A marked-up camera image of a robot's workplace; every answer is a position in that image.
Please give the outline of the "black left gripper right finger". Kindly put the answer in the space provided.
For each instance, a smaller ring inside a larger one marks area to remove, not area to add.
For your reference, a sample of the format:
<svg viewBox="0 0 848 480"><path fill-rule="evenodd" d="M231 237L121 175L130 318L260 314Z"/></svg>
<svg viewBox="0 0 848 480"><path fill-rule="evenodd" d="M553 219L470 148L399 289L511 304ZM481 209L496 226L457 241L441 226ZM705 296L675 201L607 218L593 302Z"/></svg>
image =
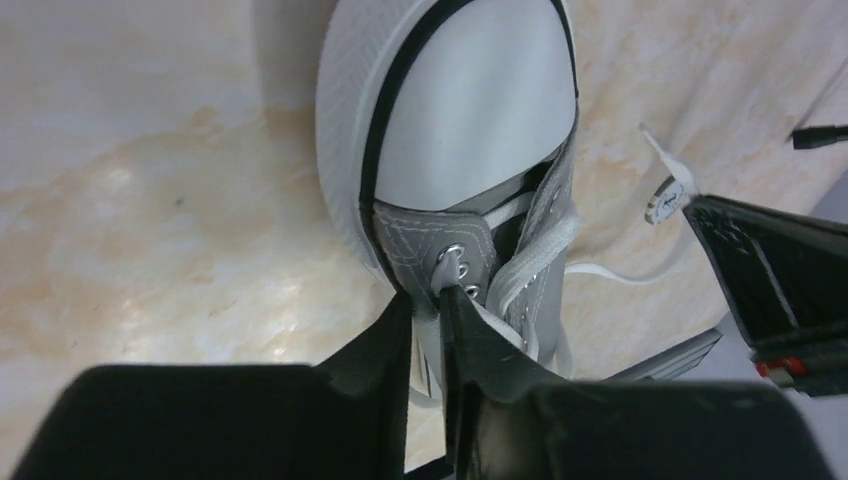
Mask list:
<svg viewBox="0 0 848 480"><path fill-rule="evenodd" d="M754 383L566 380L439 298L447 459L460 479L829 479L794 406Z"/></svg>

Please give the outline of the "small round white token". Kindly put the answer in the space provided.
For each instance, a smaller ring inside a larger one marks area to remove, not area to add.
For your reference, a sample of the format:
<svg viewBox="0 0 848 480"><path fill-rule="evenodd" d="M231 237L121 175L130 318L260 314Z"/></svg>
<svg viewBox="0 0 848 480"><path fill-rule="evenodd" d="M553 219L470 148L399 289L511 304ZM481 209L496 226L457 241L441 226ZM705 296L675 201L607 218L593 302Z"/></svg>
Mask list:
<svg viewBox="0 0 848 480"><path fill-rule="evenodd" d="M647 203L644 219L650 225L668 220L687 199L683 184L669 176L655 190Z"/></svg>

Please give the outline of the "grey canvas sneaker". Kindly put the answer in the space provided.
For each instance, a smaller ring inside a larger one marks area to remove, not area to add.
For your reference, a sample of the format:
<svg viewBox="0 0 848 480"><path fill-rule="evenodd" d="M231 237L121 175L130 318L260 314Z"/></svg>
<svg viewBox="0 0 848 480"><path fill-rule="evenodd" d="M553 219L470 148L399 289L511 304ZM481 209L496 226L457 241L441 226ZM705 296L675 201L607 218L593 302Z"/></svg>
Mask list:
<svg viewBox="0 0 848 480"><path fill-rule="evenodd" d="M413 403L441 404L438 297L484 301L536 191L577 139L572 23L562 1L341 1L320 55L316 152L334 226L413 301ZM541 296L542 345L564 334L564 279Z"/></svg>

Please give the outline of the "white shoelace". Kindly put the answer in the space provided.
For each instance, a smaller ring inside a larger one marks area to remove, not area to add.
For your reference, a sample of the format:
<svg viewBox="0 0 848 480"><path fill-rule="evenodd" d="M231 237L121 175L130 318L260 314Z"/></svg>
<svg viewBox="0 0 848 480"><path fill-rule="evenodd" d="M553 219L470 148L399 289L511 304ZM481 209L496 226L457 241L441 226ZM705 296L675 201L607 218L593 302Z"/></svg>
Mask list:
<svg viewBox="0 0 848 480"><path fill-rule="evenodd" d="M682 229L668 257L656 268L637 276L617 273L601 264L566 260L570 244L577 238L582 219L571 198L574 141L568 139L556 151L551 169L540 187L508 201L485 215L490 226L499 226L524 215L517 251L495 274L484 301L474 308L483 321L531 361L569 379L573 357L563 334L552 347L542 345L541 296L550 280L567 275L594 275L628 286L655 283L683 259L694 244L690 228Z"/></svg>

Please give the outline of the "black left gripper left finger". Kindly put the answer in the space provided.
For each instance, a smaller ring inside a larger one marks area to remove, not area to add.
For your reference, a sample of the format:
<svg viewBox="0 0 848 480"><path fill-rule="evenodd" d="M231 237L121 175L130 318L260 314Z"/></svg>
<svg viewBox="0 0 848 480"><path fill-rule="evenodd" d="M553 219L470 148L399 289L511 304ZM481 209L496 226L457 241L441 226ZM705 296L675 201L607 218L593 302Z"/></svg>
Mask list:
<svg viewBox="0 0 848 480"><path fill-rule="evenodd" d="M103 365L60 394L16 479L400 479L412 306L323 362Z"/></svg>

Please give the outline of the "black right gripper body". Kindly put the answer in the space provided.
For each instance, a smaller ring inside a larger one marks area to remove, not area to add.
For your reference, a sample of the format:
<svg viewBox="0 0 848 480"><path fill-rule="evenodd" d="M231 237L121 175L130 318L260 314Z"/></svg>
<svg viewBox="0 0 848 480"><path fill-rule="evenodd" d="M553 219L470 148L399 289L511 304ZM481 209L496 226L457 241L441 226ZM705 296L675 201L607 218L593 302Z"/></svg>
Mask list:
<svg viewBox="0 0 848 480"><path fill-rule="evenodd" d="M847 226L713 195L683 213L761 377L847 392Z"/></svg>

